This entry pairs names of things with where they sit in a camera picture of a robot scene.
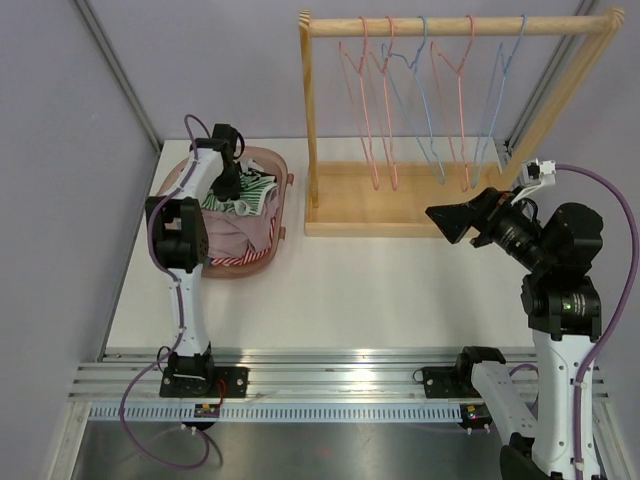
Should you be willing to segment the green white striped tank top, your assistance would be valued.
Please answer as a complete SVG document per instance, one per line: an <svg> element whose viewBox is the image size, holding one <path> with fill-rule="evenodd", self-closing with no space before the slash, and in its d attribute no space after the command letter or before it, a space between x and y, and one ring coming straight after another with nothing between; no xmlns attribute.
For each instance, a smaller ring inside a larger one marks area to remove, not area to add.
<svg viewBox="0 0 640 480"><path fill-rule="evenodd" d="M241 191L236 200L218 200L210 190L201 204L205 210L220 213L233 213L238 216L257 216L263 212L264 205L277 190L277 180L270 175L240 175Z"/></svg>

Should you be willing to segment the mauve tank top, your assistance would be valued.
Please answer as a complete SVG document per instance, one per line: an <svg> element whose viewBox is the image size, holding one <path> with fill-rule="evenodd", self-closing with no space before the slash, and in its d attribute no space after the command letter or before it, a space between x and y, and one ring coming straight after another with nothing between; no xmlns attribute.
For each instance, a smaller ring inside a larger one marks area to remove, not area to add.
<svg viewBox="0 0 640 480"><path fill-rule="evenodd" d="M239 216L202 210L208 234L208 256L211 259L239 259L247 253L255 256L271 247L272 220L277 216L279 197L267 200L258 215Z"/></svg>

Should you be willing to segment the red white striped tank top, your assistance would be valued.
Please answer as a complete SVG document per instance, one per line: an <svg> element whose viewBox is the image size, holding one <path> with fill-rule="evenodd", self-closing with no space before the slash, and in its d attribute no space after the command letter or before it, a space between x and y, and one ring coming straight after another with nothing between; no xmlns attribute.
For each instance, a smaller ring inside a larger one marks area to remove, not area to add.
<svg viewBox="0 0 640 480"><path fill-rule="evenodd" d="M207 228L208 257L215 266L242 266L263 258L275 236L274 219L266 224L240 228L229 222L216 222Z"/></svg>

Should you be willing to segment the pink wire hanger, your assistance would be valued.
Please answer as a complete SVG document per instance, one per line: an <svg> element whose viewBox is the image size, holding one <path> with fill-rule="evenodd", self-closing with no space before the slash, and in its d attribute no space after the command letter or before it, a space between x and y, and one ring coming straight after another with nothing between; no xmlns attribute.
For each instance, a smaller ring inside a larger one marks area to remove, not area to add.
<svg viewBox="0 0 640 480"><path fill-rule="evenodd" d="M367 60L372 61L373 65L379 72L382 78L382 90L383 90L383 98L384 98L384 107L385 107L385 116L387 123L387 134L384 134L382 131L382 116L379 114L379 111L376 111L376 115L378 118L379 130L381 134L381 140L383 144L383 150L385 153L385 159L390 175L391 188L393 191L397 191L399 187L399 179L398 179L398 171L397 164L395 158L394 151L394 136L393 136L393 122L390 108L390 98L389 98L389 63L392 53L392 48L395 40L395 21L391 16L386 16L386 20L389 26L390 33L390 41L388 50L386 53L382 53L381 58L378 58L374 53L371 47L368 48L367 51Z"/></svg>
<svg viewBox="0 0 640 480"><path fill-rule="evenodd" d="M445 53L441 50L439 44L436 41L430 43L429 58L434 74L434 80L436 84L436 92L438 102L441 108L442 118L445 126L445 133L449 150L451 154L451 162L455 168L456 176L459 181L460 189L462 192L467 192L471 186L470 168L466 157L465 147L465 119L464 119L464 100L462 92L462 80L465 65L469 57L470 51L475 41L475 20L472 15L467 15L466 19L469 22L470 36L460 61L455 64L452 62ZM456 93L457 93L457 115L460 128L460 148L456 149L453 143L453 129L450 121L450 115L445 107L445 100L442 90L441 75L438 69L438 61L441 60L444 65L452 72L456 79Z"/></svg>
<svg viewBox="0 0 640 480"><path fill-rule="evenodd" d="M376 160L372 152L372 135L369 121L364 70L368 65L367 53L369 48L368 23L364 17L360 17L363 28L362 49L358 60L349 53L345 43L338 44L340 64L349 97L353 119L357 128L358 138L368 168L372 187L377 191L380 187L379 173Z"/></svg>

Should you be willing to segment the black white striped tank top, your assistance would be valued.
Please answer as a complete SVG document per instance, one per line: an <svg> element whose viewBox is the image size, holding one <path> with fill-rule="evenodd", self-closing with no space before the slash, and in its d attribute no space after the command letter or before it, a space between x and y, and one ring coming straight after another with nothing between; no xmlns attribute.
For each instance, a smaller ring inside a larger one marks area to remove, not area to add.
<svg viewBox="0 0 640 480"><path fill-rule="evenodd" d="M248 177L251 181L257 179L264 179L272 183L276 183L277 179L274 175L268 173L260 164L254 159L245 158L239 161L241 172L245 177Z"/></svg>

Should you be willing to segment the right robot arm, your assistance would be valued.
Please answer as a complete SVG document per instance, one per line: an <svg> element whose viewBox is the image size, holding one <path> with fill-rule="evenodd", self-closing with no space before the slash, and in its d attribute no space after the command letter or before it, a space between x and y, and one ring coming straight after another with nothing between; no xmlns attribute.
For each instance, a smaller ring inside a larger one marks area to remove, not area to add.
<svg viewBox="0 0 640 480"><path fill-rule="evenodd" d="M527 269L521 301L537 357L538 411L520 397L497 348L467 346L450 368L421 368L421 383L428 398L483 401L502 440L502 478L599 479L587 355L602 335L602 309L588 272L602 248L603 220L583 204L564 203L542 225L526 216L529 202L487 188L425 213L450 243L475 229L474 247L496 244Z"/></svg>

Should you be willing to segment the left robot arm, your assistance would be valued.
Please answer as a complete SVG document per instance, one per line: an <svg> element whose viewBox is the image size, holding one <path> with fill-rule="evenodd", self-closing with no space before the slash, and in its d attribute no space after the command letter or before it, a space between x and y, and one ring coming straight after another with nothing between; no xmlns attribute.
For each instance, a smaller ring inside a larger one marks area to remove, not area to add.
<svg viewBox="0 0 640 480"><path fill-rule="evenodd" d="M223 398L228 391L228 374L214 363L204 324L201 280L209 237L201 206L209 194L221 202L239 198L236 160L245 143L229 124L205 134L190 138L187 163L167 192L145 202L147 247L168 283L175 322L174 345L159 359L166 363L160 387L165 398Z"/></svg>

